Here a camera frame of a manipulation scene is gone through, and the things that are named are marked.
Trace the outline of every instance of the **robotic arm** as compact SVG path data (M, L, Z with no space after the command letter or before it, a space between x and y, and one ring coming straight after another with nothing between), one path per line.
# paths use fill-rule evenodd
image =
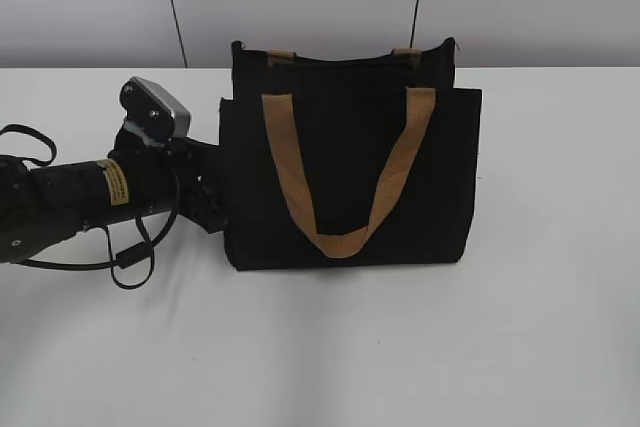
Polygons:
M132 77L120 93L127 112L107 159L50 167L53 141L29 127L9 125L44 142L50 161L0 156L0 262L60 270L126 268L145 258L171 229L178 214L208 233L222 230L216 189L218 147L187 137L191 115L169 92ZM25 162L40 168L28 170ZM154 238L142 218L171 212ZM135 219L144 239L98 264L56 264L30 260L80 231Z

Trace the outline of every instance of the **fabric bag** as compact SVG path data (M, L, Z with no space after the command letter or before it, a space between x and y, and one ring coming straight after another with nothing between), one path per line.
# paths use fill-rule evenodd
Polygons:
M230 262L239 270L456 262L473 218L481 97L383 84L223 99Z

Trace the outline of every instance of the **brown strap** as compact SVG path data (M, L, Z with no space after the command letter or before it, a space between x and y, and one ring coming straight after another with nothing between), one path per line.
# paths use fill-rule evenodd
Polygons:
M298 228L324 255L341 259L357 254L393 210L424 139L435 101L434 89L407 88L407 121L378 179L368 225L344 235L326 235L319 234L316 227L293 116L293 97L291 94L262 96L271 155L289 213Z
M293 64L295 52L288 50L267 51L267 65L273 67L275 64Z
M420 49L393 49L391 53L396 57L407 55L415 69L420 67L420 59L422 57L422 51Z

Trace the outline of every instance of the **black cylinder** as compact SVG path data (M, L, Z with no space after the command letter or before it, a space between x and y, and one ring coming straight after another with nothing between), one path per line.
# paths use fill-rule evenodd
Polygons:
M34 169L46 209L78 213L80 229L114 224L171 209L175 180L168 160L153 150L114 151L109 159Z

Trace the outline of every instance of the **black strap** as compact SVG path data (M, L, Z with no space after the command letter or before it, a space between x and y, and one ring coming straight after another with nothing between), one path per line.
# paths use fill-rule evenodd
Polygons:
M46 167L56 159L56 156L58 155L58 148L56 147L56 144L42 132L39 132L36 129L32 129L31 127L27 127L26 125L9 124L6 125L4 129L0 130L0 135L7 134L9 132L15 132L16 134L24 134L28 135L29 137L33 137L34 139L39 140L44 145L49 147L49 150L51 151L51 159L49 160L34 159L33 157L17 157L18 160L21 160L22 162L31 162L38 167Z

